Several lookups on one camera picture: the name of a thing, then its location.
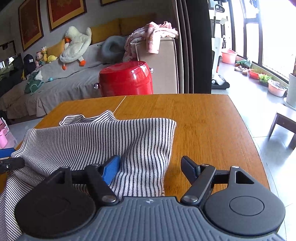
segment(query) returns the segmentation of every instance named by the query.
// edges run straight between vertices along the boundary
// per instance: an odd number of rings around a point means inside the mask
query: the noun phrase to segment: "striped towel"
[[[121,167],[110,184],[118,197],[164,196],[164,176],[170,162],[176,122],[164,118],[117,120],[111,111],[85,118],[66,116],[58,127],[30,129],[12,157],[25,167],[8,173],[0,196],[0,240],[22,233],[14,218],[18,201],[61,166],[81,170],[102,164],[113,155]],[[85,185],[77,188],[86,192]]]

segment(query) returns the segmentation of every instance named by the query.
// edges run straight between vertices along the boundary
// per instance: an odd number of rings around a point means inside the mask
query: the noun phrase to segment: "tiled floor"
[[[19,144],[24,139],[24,136],[28,129],[34,128],[42,119],[43,118],[36,119],[36,120],[29,120],[29,121],[21,122],[18,124],[10,125],[9,126],[10,132],[13,134],[13,136],[17,140],[17,143]]]
[[[271,191],[286,207],[286,216],[279,234],[287,241],[296,240],[296,150],[289,148],[293,133],[276,125],[272,137],[267,135],[283,98],[268,92],[256,80],[250,79],[234,67],[220,63],[219,74],[230,84],[227,90],[212,90],[214,94],[228,94],[244,120],[261,157]]]

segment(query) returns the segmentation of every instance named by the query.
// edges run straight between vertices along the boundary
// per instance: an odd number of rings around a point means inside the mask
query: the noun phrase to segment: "stuffed duck toy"
[[[86,61],[82,55],[91,44],[91,29],[86,29],[86,35],[81,34],[74,26],[69,27],[65,34],[65,50],[60,55],[59,59],[63,63],[63,70],[66,70],[66,63],[72,63],[79,60],[80,66],[84,66]]]

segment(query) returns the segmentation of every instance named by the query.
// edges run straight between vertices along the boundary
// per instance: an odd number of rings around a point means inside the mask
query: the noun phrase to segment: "wooden table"
[[[209,163],[229,170],[237,165],[269,188],[253,140],[227,95],[167,94],[117,96],[64,102],[36,128],[58,126],[65,115],[91,117],[111,110],[119,120],[163,117],[177,122],[170,165],[165,175],[165,194],[178,199],[190,187],[181,172],[180,160],[189,156],[198,164]],[[225,188],[216,185],[214,191]]]
[[[274,130],[275,125],[278,124],[287,130],[294,133],[292,140],[289,144],[289,147],[295,149],[296,147],[296,111],[279,104],[277,107],[276,115],[274,116],[274,121],[270,127],[268,137],[271,137],[271,134]]]

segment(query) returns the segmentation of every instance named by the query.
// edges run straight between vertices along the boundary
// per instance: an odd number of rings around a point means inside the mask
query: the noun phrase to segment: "pink blanket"
[[[134,31],[126,40],[124,46],[125,54],[123,62],[137,60],[136,43],[146,40],[147,53],[158,53],[160,39],[165,37],[177,38],[178,31],[172,28],[171,23],[165,21],[163,24],[151,22],[146,26]]]

